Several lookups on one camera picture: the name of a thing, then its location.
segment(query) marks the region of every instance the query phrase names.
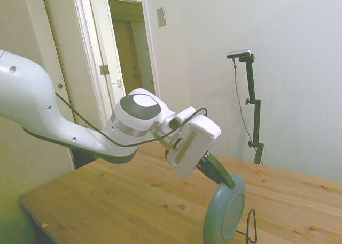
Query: door hinge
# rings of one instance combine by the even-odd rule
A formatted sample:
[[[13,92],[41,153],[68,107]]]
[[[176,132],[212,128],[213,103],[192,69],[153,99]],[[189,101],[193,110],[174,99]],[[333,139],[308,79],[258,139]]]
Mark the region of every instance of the door hinge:
[[[100,66],[100,72],[101,72],[101,75],[109,74],[108,65]]]

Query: white wall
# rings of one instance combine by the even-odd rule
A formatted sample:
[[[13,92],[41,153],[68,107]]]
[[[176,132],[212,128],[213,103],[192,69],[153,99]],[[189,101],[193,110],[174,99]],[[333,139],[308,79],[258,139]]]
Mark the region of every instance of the white wall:
[[[64,83],[43,0],[0,0],[0,22],[0,49],[40,64],[55,87]],[[57,89],[62,96],[64,90]],[[61,108],[61,113],[72,120],[69,111]],[[32,137],[0,117],[0,243],[37,243],[18,199],[71,171],[68,148]]]
[[[252,162],[232,61],[251,49],[266,165],[342,181],[342,0],[147,0],[160,96],[175,111],[206,106],[222,129],[212,152]],[[167,25],[158,27],[164,7]],[[238,89],[253,131],[245,65]]]

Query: wood grain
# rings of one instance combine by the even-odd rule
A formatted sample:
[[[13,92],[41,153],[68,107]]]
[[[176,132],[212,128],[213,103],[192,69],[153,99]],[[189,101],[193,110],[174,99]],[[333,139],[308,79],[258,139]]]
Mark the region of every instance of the wood grain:
[[[258,243],[342,243],[342,182],[217,158],[246,184],[240,231],[254,208]],[[179,178],[163,147],[149,143],[127,164],[98,159],[20,201],[55,243],[192,244],[203,242],[216,188],[197,169]],[[246,241],[235,234],[230,243]]]

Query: white door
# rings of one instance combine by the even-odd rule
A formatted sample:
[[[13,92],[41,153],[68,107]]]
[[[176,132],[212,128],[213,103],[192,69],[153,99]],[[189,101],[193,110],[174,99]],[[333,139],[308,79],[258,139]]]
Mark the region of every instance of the white door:
[[[108,65],[109,79],[111,81],[114,104],[125,96],[125,88],[122,81],[118,50],[111,19],[108,0],[90,0],[93,10],[94,21],[104,65]]]

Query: wire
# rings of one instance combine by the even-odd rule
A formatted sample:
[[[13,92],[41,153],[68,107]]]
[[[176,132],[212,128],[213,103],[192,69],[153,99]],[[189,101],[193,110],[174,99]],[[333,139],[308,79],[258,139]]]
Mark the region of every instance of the wire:
[[[148,141],[143,141],[143,142],[139,142],[139,143],[134,143],[134,144],[128,144],[128,145],[124,145],[124,144],[119,144],[116,141],[112,140],[111,138],[109,138],[106,134],[104,134],[103,132],[101,132],[99,129],[97,129],[94,125],[92,125],[91,123],[89,123],[84,117],[82,117],[65,99],[63,99],[58,93],[55,93],[57,97],[59,97],[76,115],[78,115],[87,125],[89,125],[91,128],[93,128],[96,132],[98,132],[99,134],[103,135],[104,137],[106,137],[109,141],[111,141],[112,143],[114,143],[115,145],[119,146],[119,147],[124,147],[124,148],[128,148],[128,147],[134,147],[134,146],[139,146],[142,144],[146,144],[149,142],[153,142],[153,141],[159,141],[161,139],[166,138],[167,136],[169,136],[170,134],[174,133],[176,130],[178,130],[179,128],[181,128],[183,125],[185,125],[187,122],[189,122],[191,120],[191,118],[193,118],[196,114],[198,114],[199,112],[201,112],[202,110],[205,111],[205,116],[208,116],[208,110],[206,108],[200,108],[199,110],[197,110],[195,113],[193,113],[187,120],[185,120],[183,123],[181,123],[180,125],[178,125],[177,128],[175,128],[174,130],[172,130],[171,132],[165,134],[164,136],[152,139],[152,140],[148,140]]]
[[[170,150],[169,149],[166,149],[165,150],[165,159],[167,160],[167,154],[169,154]]]
[[[235,70],[235,89],[236,89],[237,99],[239,100],[239,107],[240,107],[241,119],[242,119],[242,122],[244,123],[244,127],[245,127],[245,129],[246,129],[246,131],[247,131],[247,134],[248,134],[248,136],[250,137],[250,141],[253,142],[253,141],[252,141],[252,137],[251,137],[251,135],[250,135],[250,132],[249,132],[248,129],[247,129],[247,126],[246,126],[246,123],[245,123],[244,116],[243,116],[243,114],[242,114],[241,101],[240,101],[239,91],[238,91],[238,89],[237,89],[237,80],[236,80],[236,78],[237,78],[237,77],[236,77],[236,68],[237,68],[237,65],[235,64],[235,59],[233,58],[232,60],[233,60],[233,62],[234,62],[234,70]]]

